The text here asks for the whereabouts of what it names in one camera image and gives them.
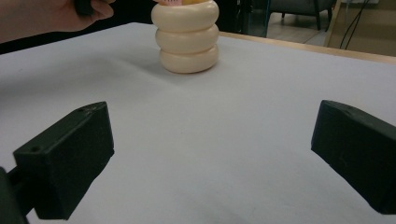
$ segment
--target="gray chair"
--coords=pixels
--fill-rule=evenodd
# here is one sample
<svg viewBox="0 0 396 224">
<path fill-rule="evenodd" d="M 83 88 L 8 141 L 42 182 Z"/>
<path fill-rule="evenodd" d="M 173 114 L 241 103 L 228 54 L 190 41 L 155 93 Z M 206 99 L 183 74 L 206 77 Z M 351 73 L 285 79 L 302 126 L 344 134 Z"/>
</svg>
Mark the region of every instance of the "gray chair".
<svg viewBox="0 0 396 224">
<path fill-rule="evenodd" d="M 315 16 L 317 18 L 317 27 L 320 30 L 320 16 L 321 11 L 327 10 L 329 23 L 332 20 L 332 5 L 334 0 L 267 0 L 267 10 L 265 19 L 265 29 L 268 27 L 269 17 L 273 12 L 282 13 L 282 18 L 285 14 Z"/>
</svg>

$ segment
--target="background wall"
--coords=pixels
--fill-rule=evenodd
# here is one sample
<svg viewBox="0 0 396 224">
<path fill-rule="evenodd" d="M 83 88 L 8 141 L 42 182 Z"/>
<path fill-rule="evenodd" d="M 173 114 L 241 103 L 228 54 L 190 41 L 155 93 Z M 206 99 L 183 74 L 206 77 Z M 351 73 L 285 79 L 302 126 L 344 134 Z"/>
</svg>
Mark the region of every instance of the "background wall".
<svg viewBox="0 0 396 224">
<path fill-rule="evenodd" d="M 348 27 L 346 20 L 349 23 L 353 21 L 361 9 L 361 4 L 349 5 L 347 19 L 346 7 L 347 4 L 341 4 L 338 0 L 325 46 L 340 48 Z M 361 13 L 358 27 L 347 49 L 396 56 L 396 0 L 379 0 L 376 5 L 367 5 Z"/>
</svg>

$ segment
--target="stacked rings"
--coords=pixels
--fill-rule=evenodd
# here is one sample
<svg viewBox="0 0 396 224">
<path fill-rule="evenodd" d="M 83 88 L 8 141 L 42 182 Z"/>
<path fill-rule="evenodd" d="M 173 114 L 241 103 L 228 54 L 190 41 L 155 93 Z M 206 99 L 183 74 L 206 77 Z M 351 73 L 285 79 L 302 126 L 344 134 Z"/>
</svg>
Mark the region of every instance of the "stacked rings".
<svg viewBox="0 0 396 224">
<path fill-rule="evenodd" d="M 219 58 L 218 16 L 213 0 L 177 7 L 156 5 L 151 19 L 158 27 L 155 39 L 163 67 L 175 73 L 196 73 L 213 66 Z"/>
</svg>

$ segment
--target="table surface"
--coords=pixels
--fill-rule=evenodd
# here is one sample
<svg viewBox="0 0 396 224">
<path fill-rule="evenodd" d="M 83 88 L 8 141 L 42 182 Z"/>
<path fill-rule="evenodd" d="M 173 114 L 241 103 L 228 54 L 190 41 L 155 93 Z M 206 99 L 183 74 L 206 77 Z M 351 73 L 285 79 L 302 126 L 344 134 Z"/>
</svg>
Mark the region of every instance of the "table surface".
<svg viewBox="0 0 396 224">
<path fill-rule="evenodd" d="M 130 23 L 0 55 L 8 171 L 51 124 L 108 103 L 116 153 L 67 223 L 396 223 L 310 149 L 321 100 L 395 125 L 396 65 L 221 36 L 213 68 L 176 75 L 155 30 Z"/>
</svg>

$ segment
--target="hand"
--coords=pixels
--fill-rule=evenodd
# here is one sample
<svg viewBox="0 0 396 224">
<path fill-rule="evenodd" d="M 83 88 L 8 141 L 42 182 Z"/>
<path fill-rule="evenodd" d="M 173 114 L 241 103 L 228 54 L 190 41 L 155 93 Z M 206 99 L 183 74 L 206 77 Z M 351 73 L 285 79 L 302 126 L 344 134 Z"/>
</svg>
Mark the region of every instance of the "hand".
<svg viewBox="0 0 396 224">
<path fill-rule="evenodd" d="M 115 0 L 91 0 L 91 16 L 80 16 L 74 0 L 0 0 L 0 43 L 49 32 L 73 32 L 113 16 Z"/>
</svg>

